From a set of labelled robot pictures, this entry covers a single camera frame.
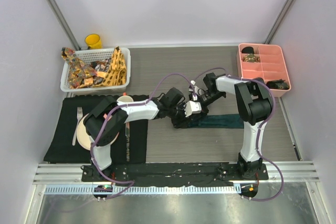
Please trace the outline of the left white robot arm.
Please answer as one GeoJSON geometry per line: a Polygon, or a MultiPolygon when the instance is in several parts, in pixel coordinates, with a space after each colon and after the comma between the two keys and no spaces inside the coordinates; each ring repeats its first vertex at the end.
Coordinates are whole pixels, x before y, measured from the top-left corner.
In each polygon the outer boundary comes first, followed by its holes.
{"type": "Polygon", "coordinates": [[[183,93],[176,88],[171,88],[160,98],[138,102],[118,101],[113,97],[103,99],[83,120],[90,138],[94,176],[102,182],[111,177],[111,145],[126,123],[162,119],[166,116],[173,120],[188,120],[201,111],[202,105],[197,101],[196,95],[185,102],[183,93]]]}

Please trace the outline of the white plastic basket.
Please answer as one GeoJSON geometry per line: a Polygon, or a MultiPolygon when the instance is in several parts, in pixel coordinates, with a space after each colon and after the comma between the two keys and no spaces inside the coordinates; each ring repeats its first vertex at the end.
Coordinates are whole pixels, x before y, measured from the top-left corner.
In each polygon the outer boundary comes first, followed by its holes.
{"type": "Polygon", "coordinates": [[[60,82],[63,92],[122,92],[130,82],[131,53],[128,48],[82,51],[63,48],[61,56],[65,61],[60,82]]]}

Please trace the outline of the yellow spotted tie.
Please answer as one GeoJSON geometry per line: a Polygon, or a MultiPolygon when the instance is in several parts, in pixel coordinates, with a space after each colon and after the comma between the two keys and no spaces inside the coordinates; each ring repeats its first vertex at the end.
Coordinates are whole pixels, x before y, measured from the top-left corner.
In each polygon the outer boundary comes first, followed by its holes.
{"type": "Polygon", "coordinates": [[[120,47],[115,47],[107,75],[100,84],[101,87],[121,86],[127,80],[127,66],[120,47]]]}

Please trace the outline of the multicolour patterned tie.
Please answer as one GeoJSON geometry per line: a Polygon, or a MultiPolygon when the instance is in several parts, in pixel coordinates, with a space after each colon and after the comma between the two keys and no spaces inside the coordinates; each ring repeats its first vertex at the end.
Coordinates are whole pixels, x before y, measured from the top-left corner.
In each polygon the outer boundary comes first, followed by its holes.
{"type": "Polygon", "coordinates": [[[68,82],[72,89],[99,86],[109,69],[111,58],[85,63],[71,48],[63,47],[61,56],[69,66],[68,82]]]}

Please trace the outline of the pink compartment tray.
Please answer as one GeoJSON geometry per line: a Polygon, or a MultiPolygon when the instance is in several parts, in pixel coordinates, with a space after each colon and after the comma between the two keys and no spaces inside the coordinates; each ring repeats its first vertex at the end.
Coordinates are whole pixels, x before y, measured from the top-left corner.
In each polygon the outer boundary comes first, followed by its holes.
{"type": "Polygon", "coordinates": [[[241,43],[237,52],[238,76],[245,79],[262,78],[265,83],[271,80],[285,80],[289,85],[289,90],[271,89],[274,96],[279,98],[291,90],[285,58],[282,48],[278,45],[241,43]],[[241,50],[244,47],[254,48],[255,55],[260,56],[260,63],[242,62],[244,55],[241,50]]]}

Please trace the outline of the black placemat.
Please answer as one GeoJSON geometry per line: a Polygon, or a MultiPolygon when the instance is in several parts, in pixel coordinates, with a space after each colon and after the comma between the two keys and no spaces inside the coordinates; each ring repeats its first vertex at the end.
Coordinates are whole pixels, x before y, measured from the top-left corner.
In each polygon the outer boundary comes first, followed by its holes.
{"type": "MultiPolygon", "coordinates": [[[[77,126],[77,108],[83,109],[86,115],[97,106],[104,95],[79,95],[73,98],[65,98],[54,133],[52,143],[44,157],[45,162],[55,163],[89,163],[90,151],[81,145],[72,145],[75,128],[77,126]]],[[[122,130],[117,140],[111,146],[111,158],[115,164],[142,164],[146,162],[146,147],[148,135],[148,121],[138,120],[130,122],[129,151],[127,159],[127,138],[125,130],[122,130]]]]}

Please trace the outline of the orange mug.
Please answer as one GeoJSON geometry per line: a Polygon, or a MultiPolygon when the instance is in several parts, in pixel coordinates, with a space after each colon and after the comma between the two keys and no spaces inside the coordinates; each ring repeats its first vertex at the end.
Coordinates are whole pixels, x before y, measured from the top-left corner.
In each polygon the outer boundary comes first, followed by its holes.
{"type": "Polygon", "coordinates": [[[117,102],[122,102],[122,103],[131,103],[133,101],[134,101],[133,98],[127,95],[126,92],[124,92],[122,96],[117,98],[117,102]]]}

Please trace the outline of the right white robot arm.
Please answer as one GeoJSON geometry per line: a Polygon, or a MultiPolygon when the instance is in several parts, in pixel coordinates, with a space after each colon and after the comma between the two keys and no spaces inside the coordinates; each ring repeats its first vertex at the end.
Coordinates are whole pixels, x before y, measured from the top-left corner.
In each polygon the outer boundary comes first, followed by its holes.
{"type": "Polygon", "coordinates": [[[250,179],[262,170],[261,152],[265,127],[273,116],[275,98],[261,77],[238,78],[231,75],[217,76],[211,72],[203,82],[208,96],[201,104],[213,102],[214,96],[230,93],[235,96],[238,114],[244,122],[243,145],[238,153],[237,173],[242,179],[250,179]]]}

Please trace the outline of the rolled camouflage tie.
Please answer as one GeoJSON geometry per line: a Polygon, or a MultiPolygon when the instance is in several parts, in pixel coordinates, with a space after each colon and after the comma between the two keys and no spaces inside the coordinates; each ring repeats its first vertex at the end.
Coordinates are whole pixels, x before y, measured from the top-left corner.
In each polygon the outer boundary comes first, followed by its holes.
{"type": "Polygon", "coordinates": [[[250,62],[250,63],[260,63],[260,56],[255,54],[246,54],[242,58],[242,62],[250,62]]]}

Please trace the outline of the pink white plate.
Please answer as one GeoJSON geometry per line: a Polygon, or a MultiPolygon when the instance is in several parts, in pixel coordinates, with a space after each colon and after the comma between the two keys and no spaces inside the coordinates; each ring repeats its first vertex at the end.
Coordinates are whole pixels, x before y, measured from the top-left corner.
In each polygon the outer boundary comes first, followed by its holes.
{"type": "Polygon", "coordinates": [[[83,123],[86,116],[84,116],[77,125],[76,138],[79,145],[89,151],[91,148],[91,143],[94,142],[94,139],[87,133],[86,127],[83,123]]]}

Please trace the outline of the rolled dark patterned tie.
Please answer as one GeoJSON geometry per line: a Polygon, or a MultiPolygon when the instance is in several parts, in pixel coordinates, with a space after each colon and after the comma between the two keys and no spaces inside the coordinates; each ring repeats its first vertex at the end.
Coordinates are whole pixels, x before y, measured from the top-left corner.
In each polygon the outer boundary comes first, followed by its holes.
{"type": "Polygon", "coordinates": [[[289,90],[290,88],[290,85],[283,79],[268,81],[266,83],[266,86],[269,89],[274,89],[274,90],[289,90]]]}

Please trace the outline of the silver fork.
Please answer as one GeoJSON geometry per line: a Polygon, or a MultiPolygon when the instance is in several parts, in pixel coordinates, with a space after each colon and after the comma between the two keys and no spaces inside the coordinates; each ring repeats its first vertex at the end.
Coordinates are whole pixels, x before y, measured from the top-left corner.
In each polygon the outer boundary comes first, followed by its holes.
{"type": "Polygon", "coordinates": [[[72,138],[72,146],[75,146],[75,144],[76,144],[77,127],[78,127],[78,124],[79,124],[80,120],[82,119],[82,117],[83,117],[83,109],[82,109],[82,107],[77,107],[77,124],[76,124],[75,132],[74,132],[73,138],[72,138]]]}

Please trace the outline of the dark green tie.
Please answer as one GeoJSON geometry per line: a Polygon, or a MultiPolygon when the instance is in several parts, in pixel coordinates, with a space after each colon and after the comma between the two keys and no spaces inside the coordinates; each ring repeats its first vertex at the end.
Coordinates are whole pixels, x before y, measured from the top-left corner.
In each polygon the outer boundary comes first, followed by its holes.
{"type": "Polygon", "coordinates": [[[244,121],[238,114],[207,115],[202,119],[190,122],[187,125],[190,129],[243,129],[244,121]]]}

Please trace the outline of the rolled black tie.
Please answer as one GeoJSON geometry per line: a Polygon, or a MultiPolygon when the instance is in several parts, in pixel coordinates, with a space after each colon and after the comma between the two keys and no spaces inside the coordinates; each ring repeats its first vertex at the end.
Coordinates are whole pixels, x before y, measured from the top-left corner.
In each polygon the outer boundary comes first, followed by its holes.
{"type": "Polygon", "coordinates": [[[241,53],[243,53],[243,54],[254,54],[255,51],[254,51],[254,48],[253,48],[253,47],[248,46],[248,47],[244,47],[244,48],[241,50],[241,53]]]}

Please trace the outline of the yellow mug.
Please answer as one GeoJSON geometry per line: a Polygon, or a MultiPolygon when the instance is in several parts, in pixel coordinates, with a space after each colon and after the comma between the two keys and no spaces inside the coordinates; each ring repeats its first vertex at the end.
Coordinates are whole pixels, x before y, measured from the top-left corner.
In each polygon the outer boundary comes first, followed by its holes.
{"type": "Polygon", "coordinates": [[[85,38],[88,49],[102,49],[102,41],[98,34],[90,34],[85,38]]]}

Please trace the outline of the table knife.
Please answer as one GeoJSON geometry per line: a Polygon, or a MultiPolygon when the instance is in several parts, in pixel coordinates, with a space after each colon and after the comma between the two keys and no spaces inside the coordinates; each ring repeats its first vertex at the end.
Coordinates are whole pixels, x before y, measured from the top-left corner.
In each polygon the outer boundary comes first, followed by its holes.
{"type": "Polygon", "coordinates": [[[125,124],[125,136],[126,136],[126,158],[127,162],[130,161],[130,123],[125,124]]]}

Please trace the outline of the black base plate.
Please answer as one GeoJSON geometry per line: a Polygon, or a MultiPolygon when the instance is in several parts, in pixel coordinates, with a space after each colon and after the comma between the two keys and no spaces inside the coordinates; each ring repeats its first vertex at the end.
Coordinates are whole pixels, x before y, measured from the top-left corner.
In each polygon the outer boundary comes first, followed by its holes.
{"type": "Polygon", "coordinates": [[[143,163],[112,164],[101,175],[96,167],[82,165],[82,182],[108,182],[135,187],[215,187],[228,186],[236,180],[268,180],[266,165],[242,173],[238,164],[223,163],[143,163]]]}

